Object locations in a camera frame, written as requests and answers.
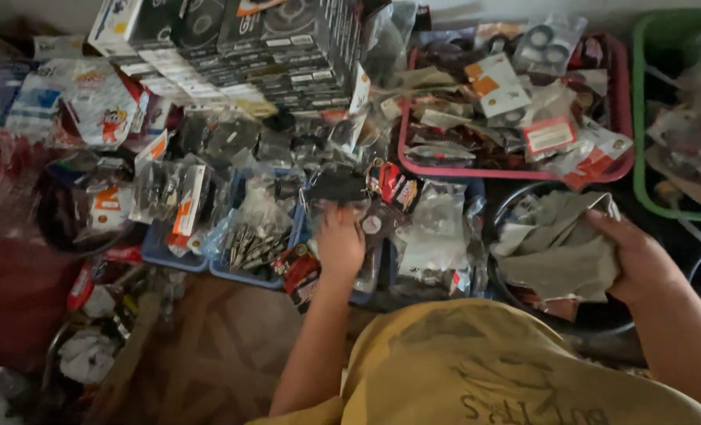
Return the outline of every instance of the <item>hand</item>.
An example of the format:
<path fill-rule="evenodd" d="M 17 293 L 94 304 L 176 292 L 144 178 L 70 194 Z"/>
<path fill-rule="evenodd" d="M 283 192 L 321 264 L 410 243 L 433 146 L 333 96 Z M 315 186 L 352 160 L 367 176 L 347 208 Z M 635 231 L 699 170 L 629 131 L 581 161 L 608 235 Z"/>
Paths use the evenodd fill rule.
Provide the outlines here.
<path fill-rule="evenodd" d="M 352 282 L 363 265 L 366 251 L 363 231 L 354 212 L 328 203 L 317 236 L 322 274 Z"/>
<path fill-rule="evenodd" d="M 668 253 L 651 236 L 631 224 L 590 209 L 589 224 L 618 243 L 621 275 L 607 291 L 629 307 L 663 295 L 690 291 L 691 285 Z"/>

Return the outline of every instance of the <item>yellow t-shirt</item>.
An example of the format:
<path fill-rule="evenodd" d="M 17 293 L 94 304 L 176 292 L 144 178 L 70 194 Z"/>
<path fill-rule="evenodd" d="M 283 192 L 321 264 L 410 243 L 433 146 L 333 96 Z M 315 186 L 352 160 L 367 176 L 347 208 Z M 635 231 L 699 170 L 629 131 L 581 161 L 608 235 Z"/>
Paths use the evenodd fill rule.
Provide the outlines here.
<path fill-rule="evenodd" d="M 688 396 L 582 362 L 544 323 L 486 299 L 380 316 L 350 358 L 342 397 L 254 423 L 701 423 Z"/>

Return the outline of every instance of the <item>gray cloth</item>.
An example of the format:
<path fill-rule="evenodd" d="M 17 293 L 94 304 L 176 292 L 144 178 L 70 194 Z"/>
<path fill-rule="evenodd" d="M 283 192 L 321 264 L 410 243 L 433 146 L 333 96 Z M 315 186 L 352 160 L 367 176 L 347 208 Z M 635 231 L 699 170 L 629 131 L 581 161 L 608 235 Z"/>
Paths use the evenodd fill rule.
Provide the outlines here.
<path fill-rule="evenodd" d="M 508 223 L 492 246 L 500 271 L 512 284 L 545 299 L 605 302 L 605 290 L 619 274 L 615 242 L 587 225 L 587 209 L 620 219 L 612 195 L 554 191 L 539 199 L 531 225 Z"/>

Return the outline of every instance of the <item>brown floor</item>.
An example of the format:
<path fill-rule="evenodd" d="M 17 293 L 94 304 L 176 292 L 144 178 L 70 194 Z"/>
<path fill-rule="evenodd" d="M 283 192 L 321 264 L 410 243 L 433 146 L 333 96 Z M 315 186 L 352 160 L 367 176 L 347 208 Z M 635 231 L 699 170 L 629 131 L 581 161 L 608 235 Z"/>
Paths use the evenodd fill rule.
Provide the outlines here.
<path fill-rule="evenodd" d="M 302 317 L 288 295 L 192 275 L 174 331 L 154 337 L 113 423 L 243 423 L 264 416 Z M 347 353 L 374 314 L 351 311 Z"/>

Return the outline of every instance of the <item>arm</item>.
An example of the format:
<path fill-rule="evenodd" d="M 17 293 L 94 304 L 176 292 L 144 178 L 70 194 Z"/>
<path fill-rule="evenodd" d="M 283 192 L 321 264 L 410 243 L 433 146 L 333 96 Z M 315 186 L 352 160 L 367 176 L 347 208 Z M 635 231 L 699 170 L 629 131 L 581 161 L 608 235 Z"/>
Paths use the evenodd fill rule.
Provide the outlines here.
<path fill-rule="evenodd" d="M 340 395 L 348 299 L 365 245 L 350 212 L 329 207 L 325 217 L 317 237 L 319 283 L 274 393 L 270 416 L 311 408 Z"/>
<path fill-rule="evenodd" d="M 622 275 L 609 292 L 628 305 L 653 376 L 701 403 L 701 299 L 638 227 L 597 212 L 588 218 L 619 245 Z"/>

